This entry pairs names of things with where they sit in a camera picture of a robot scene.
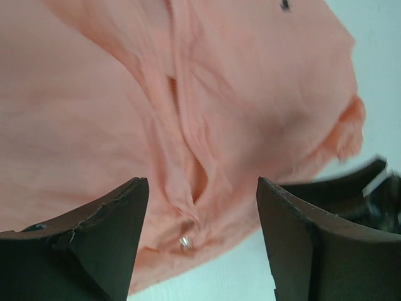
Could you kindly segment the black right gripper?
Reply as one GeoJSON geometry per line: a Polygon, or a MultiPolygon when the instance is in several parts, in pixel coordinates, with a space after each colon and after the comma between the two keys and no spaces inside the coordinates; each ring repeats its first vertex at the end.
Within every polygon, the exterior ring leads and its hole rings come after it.
{"type": "Polygon", "coordinates": [[[375,159],[367,166],[320,182],[282,185],[292,195],[340,218],[400,233],[400,175],[375,159]]]}

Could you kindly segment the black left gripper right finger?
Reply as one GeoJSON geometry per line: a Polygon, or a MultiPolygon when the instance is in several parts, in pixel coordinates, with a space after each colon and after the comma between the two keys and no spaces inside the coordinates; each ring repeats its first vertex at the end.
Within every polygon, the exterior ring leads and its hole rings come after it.
{"type": "Polygon", "coordinates": [[[259,178],[276,300],[400,300],[400,235],[342,219],[259,178]]]}

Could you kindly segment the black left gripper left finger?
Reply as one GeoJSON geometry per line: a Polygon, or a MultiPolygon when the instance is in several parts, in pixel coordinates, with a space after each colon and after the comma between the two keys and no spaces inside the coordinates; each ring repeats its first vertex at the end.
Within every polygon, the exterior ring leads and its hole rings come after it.
{"type": "Polygon", "coordinates": [[[53,219],[1,233],[2,300],[126,300],[148,203],[133,178],[53,219]]]}

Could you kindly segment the peach pink zip jacket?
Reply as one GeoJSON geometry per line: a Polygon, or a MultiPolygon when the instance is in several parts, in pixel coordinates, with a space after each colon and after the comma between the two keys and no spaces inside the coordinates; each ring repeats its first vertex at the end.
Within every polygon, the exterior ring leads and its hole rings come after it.
{"type": "Polygon", "coordinates": [[[360,152],[353,45],[324,1],[2,1],[1,229],[146,177],[130,292],[208,262],[360,152]]]}

